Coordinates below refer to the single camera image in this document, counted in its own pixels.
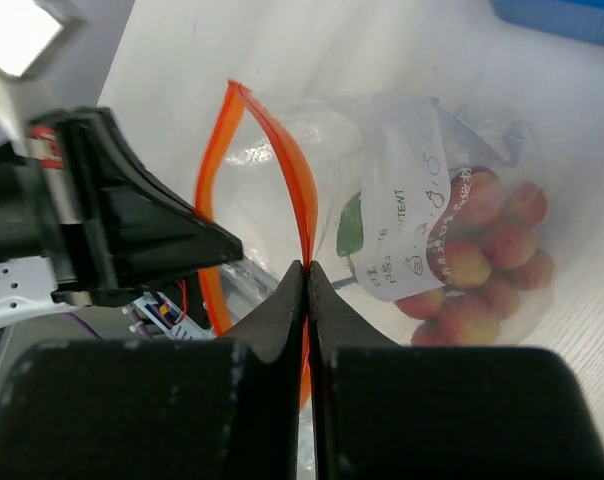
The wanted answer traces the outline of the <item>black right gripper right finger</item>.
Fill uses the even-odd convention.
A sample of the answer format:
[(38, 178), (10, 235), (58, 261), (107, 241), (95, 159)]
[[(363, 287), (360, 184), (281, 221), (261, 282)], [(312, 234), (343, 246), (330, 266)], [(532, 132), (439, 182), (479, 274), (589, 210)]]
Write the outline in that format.
[(404, 347), (308, 271), (320, 479), (604, 479), (581, 388), (533, 347)]

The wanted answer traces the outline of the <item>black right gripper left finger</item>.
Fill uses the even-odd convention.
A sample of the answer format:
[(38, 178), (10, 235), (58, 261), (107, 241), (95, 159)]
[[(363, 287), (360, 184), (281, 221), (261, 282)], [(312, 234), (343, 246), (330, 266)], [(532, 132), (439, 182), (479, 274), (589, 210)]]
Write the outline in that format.
[(50, 340), (0, 390), (0, 479), (292, 479), (305, 272), (206, 341)]

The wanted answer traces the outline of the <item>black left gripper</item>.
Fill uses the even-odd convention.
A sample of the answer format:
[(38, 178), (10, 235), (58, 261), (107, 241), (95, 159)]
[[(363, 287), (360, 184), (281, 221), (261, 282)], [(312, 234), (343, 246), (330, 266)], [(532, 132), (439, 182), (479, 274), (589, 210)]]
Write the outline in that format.
[(104, 107), (54, 110), (0, 143), (0, 263), (50, 262), (47, 299), (122, 306), (243, 257), (241, 240), (138, 160)]

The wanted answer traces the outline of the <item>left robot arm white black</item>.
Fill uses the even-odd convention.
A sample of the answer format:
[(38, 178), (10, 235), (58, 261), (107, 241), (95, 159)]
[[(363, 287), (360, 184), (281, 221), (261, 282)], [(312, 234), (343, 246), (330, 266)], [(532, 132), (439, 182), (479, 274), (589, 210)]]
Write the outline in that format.
[(32, 121), (36, 153), (0, 144), (0, 329), (119, 307), (238, 260), (241, 241), (138, 160), (107, 108)]

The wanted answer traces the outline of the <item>clear orange zip top bag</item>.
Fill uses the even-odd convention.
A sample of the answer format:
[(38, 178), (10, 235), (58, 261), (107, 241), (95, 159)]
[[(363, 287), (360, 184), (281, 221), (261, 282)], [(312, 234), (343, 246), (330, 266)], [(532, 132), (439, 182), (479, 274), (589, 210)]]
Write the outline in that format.
[(271, 101), (230, 82), (195, 187), (244, 256), (199, 276), (214, 332), (294, 260), (404, 345), (509, 345), (552, 304), (545, 165), (521, 115), (375, 93)]

